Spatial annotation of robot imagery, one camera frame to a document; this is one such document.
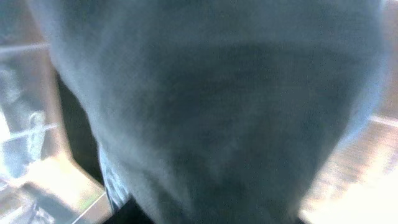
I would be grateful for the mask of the large black garment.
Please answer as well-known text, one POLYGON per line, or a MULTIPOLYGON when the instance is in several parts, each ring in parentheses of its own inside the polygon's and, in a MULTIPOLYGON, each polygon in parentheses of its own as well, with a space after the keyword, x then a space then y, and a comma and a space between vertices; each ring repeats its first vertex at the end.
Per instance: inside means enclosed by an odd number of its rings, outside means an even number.
MULTIPOLYGON (((63 123, 77 164, 91 175, 97 182, 105 186, 105 178, 100 168, 98 144, 91 131, 87 115, 75 95, 69 90, 59 74, 56 74, 63 123)), ((107 224, 153 224, 154 222, 142 211, 133 198, 124 205, 118 205, 106 197, 111 209, 110 217, 103 223, 107 224)))

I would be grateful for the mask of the blue shirt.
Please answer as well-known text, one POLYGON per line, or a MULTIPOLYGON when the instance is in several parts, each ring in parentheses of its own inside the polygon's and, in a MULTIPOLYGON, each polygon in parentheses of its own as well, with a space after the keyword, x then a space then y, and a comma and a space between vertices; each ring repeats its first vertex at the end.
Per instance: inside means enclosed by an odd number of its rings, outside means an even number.
POLYGON ((29 1, 114 213, 294 223, 379 102, 383 1, 29 1))

